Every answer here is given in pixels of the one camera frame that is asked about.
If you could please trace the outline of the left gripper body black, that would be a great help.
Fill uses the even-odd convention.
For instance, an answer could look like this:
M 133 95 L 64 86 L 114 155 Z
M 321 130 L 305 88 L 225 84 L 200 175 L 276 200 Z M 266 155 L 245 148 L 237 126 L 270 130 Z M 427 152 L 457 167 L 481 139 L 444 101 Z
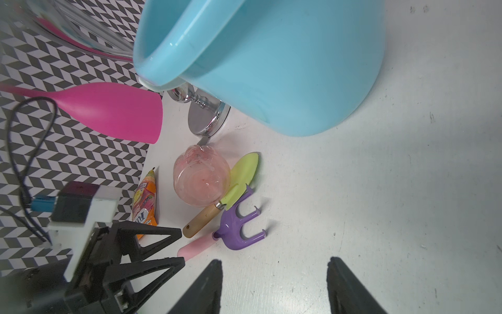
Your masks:
M 129 279 L 119 269 L 129 232 L 97 229 L 72 279 L 69 259 L 1 278 L 2 313 L 129 313 Z

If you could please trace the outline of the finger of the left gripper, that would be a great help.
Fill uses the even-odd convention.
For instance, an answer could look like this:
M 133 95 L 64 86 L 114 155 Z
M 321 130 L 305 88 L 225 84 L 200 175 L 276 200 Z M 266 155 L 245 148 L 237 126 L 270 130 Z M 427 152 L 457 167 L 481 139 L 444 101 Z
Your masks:
M 182 238 L 180 228 L 146 225 L 132 221 L 113 224 L 111 230 L 115 233 L 114 238 L 118 241 L 121 254 L 129 256 L 131 261 L 144 261 Z M 166 236 L 166 238 L 142 247 L 139 243 L 139 236 L 144 235 Z
M 115 264 L 103 278 L 104 310 L 139 310 L 162 285 L 185 267 L 183 257 Z M 135 291 L 132 281 L 156 273 L 157 278 Z

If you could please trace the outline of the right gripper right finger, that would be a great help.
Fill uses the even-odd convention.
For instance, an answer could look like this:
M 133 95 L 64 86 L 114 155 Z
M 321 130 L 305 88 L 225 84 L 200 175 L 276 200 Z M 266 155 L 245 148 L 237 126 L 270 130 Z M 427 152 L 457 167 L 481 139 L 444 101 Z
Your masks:
M 327 289 L 331 313 L 387 314 L 339 257 L 331 257 L 328 263 Z

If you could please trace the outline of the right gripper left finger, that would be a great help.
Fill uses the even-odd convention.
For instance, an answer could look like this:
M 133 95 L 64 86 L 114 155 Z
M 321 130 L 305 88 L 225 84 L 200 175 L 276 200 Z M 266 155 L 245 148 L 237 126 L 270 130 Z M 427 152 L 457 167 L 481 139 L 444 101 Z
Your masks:
M 168 314 L 218 314 L 222 283 L 222 262 L 212 260 Z

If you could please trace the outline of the green trowel wooden handle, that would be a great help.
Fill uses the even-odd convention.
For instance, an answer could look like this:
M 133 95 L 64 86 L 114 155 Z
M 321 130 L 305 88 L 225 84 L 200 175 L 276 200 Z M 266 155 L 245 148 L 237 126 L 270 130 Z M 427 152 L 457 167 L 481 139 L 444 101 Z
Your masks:
M 214 205 L 197 214 L 183 229 L 183 235 L 192 238 L 225 209 L 233 206 L 251 184 L 259 164 L 259 153 L 248 153 L 240 158 L 230 171 L 230 187 Z

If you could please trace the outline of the purple rake pink handle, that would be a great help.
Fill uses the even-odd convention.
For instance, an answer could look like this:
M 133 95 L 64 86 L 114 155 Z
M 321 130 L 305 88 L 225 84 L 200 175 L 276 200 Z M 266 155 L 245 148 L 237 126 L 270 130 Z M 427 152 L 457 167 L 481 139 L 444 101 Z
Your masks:
M 260 233 L 245 238 L 242 236 L 242 227 L 250 222 L 252 219 L 257 218 L 261 211 L 255 207 L 255 211 L 245 217 L 240 217 L 237 210 L 239 205 L 247 200 L 254 193 L 253 189 L 247 184 L 244 194 L 231 206 L 229 210 L 225 210 L 220 220 L 220 227 L 217 231 L 204 235 L 184 247 L 181 247 L 178 252 L 178 257 L 183 257 L 185 261 L 193 259 L 193 257 L 204 252 L 206 249 L 214 245 L 219 240 L 222 240 L 224 245 L 231 250 L 238 251 L 247 248 L 257 242 L 266 238 L 266 231 L 262 230 Z

